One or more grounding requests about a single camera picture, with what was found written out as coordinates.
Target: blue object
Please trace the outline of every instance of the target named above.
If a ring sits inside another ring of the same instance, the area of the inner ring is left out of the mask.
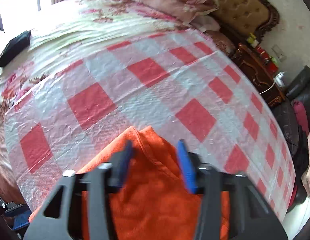
[[[13,231],[17,231],[19,229],[22,229],[29,225],[28,218],[32,212],[30,210],[25,211],[24,213],[21,213],[20,215],[16,216],[14,219],[14,226]]]
[[[177,158],[182,171],[183,179],[187,190],[195,194],[197,191],[196,171],[191,162],[183,140],[177,144]]]
[[[133,156],[133,144],[132,141],[128,140],[125,145],[125,149],[122,153],[121,162],[119,163],[119,181],[118,181],[118,188],[122,188],[124,182],[127,177],[127,170],[129,167],[129,162]]]

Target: white cable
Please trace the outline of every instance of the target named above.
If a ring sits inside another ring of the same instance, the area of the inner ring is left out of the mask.
[[[273,85],[271,85],[271,87],[270,87],[269,89],[266,89],[264,92],[262,92],[262,93],[260,93],[260,94],[263,94],[263,93],[269,91],[272,87],[274,87],[275,83],[276,83],[276,81],[274,81]]]

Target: orange towel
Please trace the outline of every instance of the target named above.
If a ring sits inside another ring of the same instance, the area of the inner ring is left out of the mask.
[[[123,150],[131,140],[135,155],[127,181],[110,205],[119,240],[191,240],[194,237],[201,198],[187,192],[177,164],[176,150],[151,127],[126,129],[79,173],[106,162],[113,152]],[[228,238],[229,195],[222,192],[220,236]],[[83,233],[88,240],[86,197],[83,198]]]

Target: blue gripper pad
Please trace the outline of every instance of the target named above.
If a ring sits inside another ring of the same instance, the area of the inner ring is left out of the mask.
[[[195,194],[197,191],[196,170],[189,158],[183,140],[179,140],[177,144],[177,159],[183,175],[185,187],[190,193]]]
[[[112,173],[108,185],[117,189],[123,187],[127,177],[129,162],[133,156],[134,149],[130,140],[126,141],[125,149],[121,152],[113,153],[110,159],[112,163]]]

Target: wooden headboard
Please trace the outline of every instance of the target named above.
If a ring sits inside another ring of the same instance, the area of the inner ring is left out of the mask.
[[[243,38],[254,33],[261,41],[265,32],[279,23],[280,16],[268,0],[218,0],[219,9],[211,15],[234,29]]]

